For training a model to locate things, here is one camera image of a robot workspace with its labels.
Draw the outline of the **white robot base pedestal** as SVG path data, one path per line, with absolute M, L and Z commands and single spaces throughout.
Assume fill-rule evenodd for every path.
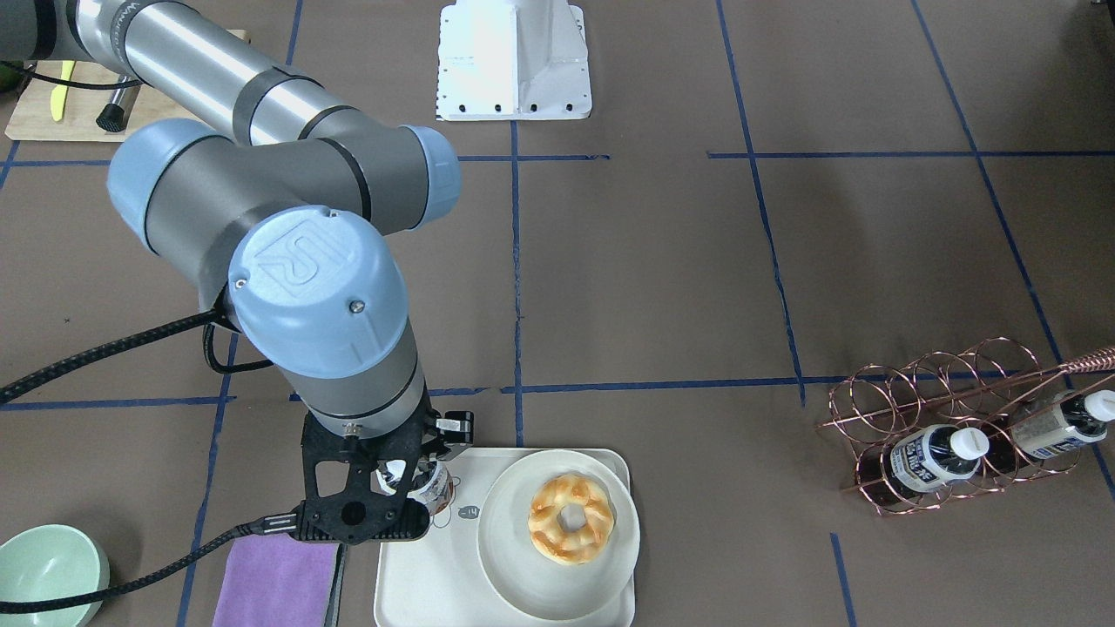
M 437 119 L 590 117 L 585 15 L 576 4 L 456 1 L 438 25 Z

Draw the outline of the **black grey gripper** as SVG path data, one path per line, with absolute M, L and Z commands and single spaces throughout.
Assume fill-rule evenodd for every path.
M 401 425 L 374 434 L 369 425 L 345 426 L 345 453 L 348 462 L 347 488 L 425 489 L 446 474 L 446 463 L 471 448 L 474 443 L 475 414 L 471 409 L 450 409 L 445 414 L 433 406 L 429 389 L 421 396 Z

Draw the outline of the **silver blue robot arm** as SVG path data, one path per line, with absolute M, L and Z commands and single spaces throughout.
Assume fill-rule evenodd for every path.
M 457 202 L 448 139 L 375 122 L 180 1 L 4 1 L 3 61 L 31 60 L 99 64 L 188 110 L 116 151 L 120 218 L 318 428 L 421 444 L 429 393 L 385 237 Z

